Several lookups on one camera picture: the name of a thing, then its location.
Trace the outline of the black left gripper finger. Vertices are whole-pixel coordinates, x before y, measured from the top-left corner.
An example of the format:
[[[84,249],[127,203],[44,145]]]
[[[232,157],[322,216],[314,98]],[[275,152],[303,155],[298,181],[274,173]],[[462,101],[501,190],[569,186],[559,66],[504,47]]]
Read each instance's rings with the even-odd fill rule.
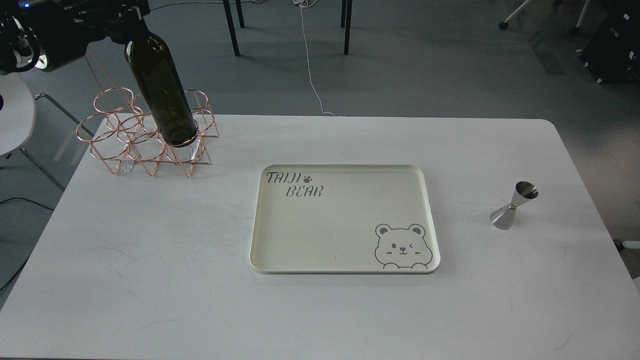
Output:
[[[133,11],[136,18],[144,18],[151,13],[148,0],[103,0],[100,13],[105,18],[122,18]]]
[[[105,23],[102,32],[114,43],[128,44],[135,39],[145,38],[149,28],[144,20],[112,20]]]

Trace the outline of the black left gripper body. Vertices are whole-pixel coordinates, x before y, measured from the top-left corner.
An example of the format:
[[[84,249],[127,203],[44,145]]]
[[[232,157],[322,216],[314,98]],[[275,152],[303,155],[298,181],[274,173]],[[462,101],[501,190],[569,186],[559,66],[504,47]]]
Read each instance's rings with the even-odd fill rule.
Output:
[[[116,0],[21,0],[20,23],[38,42],[36,68],[52,72],[84,57],[118,13]]]

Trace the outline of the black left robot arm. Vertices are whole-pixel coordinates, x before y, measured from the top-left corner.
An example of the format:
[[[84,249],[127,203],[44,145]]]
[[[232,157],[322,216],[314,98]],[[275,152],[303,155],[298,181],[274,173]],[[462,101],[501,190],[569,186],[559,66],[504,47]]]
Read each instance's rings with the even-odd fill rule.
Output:
[[[146,0],[3,0],[1,74],[54,71],[105,38],[126,44],[148,14]]]

